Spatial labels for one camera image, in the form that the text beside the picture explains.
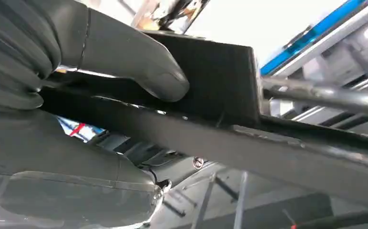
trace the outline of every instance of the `red stripe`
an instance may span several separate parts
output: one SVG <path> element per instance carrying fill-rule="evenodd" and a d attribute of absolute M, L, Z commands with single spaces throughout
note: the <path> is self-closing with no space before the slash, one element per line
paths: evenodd
<path fill-rule="evenodd" d="M 77 134 L 86 124 L 80 123 L 70 134 L 69 136 L 73 136 L 74 134 Z"/>

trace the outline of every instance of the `blue panel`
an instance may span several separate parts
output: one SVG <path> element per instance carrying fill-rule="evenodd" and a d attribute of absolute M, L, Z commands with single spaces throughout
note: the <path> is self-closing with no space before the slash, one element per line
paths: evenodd
<path fill-rule="evenodd" d="M 335 26 L 338 22 L 343 20 L 346 16 L 356 10 L 365 0 L 348 0 L 335 11 L 331 12 L 327 17 L 315 25 L 308 33 L 304 34 L 296 40 L 290 47 L 287 47 L 278 56 L 270 60 L 261 68 L 261 74 L 269 74 L 272 70 L 280 66 L 293 55 L 299 53 L 302 49 L 315 41 L 320 35 L 325 33 L 328 29 Z"/>

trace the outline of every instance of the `metal rod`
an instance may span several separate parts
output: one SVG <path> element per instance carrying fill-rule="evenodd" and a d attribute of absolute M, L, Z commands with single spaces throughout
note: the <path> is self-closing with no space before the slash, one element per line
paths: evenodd
<path fill-rule="evenodd" d="M 239 190 L 239 200 L 236 206 L 236 215 L 235 215 L 235 226 L 234 229 L 242 229 L 242 222 L 243 222 L 243 210 L 245 204 L 245 196 L 247 191 L 247 172 L 243 172 L 242 174 L 242 181 L 240 183 L 240 190 Z"/>
<path fill-rule="evenodd" d="M 206 180 L 208 180 L 209 179 L 209 177 L 202 177 L 201 179 L 199 179 L 198 181 L 196 181 L 196 182 L 194 182 L 194 183 L 192 183 L 192 184 L 189 184 L 189 185 L 187 185 L 187 186 L 184 186 L 183 187 L 183 190 L 187 190 L 187 189 L 189 189 L 189 188 L 192 188 L 192 187 L 194 187 L 194 186 L 197 186 L 197 185 L 199 185 L 199 184 L 202 184 L 204 181 L 206 181 Z"/>
<path fill-rule="evenodd" d="M 368 90 L 368 79 L 358 83 L 351 89 L 356 91 Z M 319 124 L 327 119 L 339 115 L 340 113 L 342 113 L 342 111 L 337 111 L 322 106 L 315 106 L 312 109 L 309 109 L 306 112 L 296 116 L 292 120 L 304 123 Z"/>
<path fill-rule="evenodd" d="M 368 92 L 356 92 L 317 85 L 312 82 L 277 78 L 263 79 L 263 86 L 275 98 L 304 101 L 368 114 Z"/>
<path fill-rule="evenodd" d="M 239 194 L 231 189 L 224 181 L 219 177 L 216 177 L 215 183 L 225 191 L 226 194 L 230 195 L 235 200 L 239 200 Z"/>
<path fill-rule="evenodd" d="M 191 229 L 201 228 L 202 221 L 204 220 L 204 217 L 205 217 L 206 208 L 208 207 L 208 202 L 209 202 L 209 199 L 211 198 L 212 188 L 214 187 L 214 184 L 215 184 L 215 177 L 216 177 L 215 174 L 211 176 L 211 179 L 208 183 L 208 187 L 206 188 L 204 199 L 202 200 L 201 206 L 193 220 Z"/>
<path fill-rule="evenodd" d="M 197 206 L 197 203 L 193 201 L 193 199 L 189 198 L 186 194 L 182 193 L 180 190 L 176 190 L 175 193 L 183 197 L 185 200 L 187 200 L 191 205 L 194 206 L 194 208 Z"/>
<path fill-rule="evenodd" d="M 175 199 L 177 202 L 182 203 L 183 200 L 181 200 L 181 198 L 177 195 L 177 193 L 173 192 L 173 191 L 169 191 L 167 193 L 171 198 Z"/>
<path fill-rule="evenodd" d="M 174 214 L 178 215 L 180 218 L 183 218 L 185 216 L 185 211 L 178 210 L 166 200 L 163 201 L 163 205 L 166 206 L 166 208 L 170 209 Z"/>

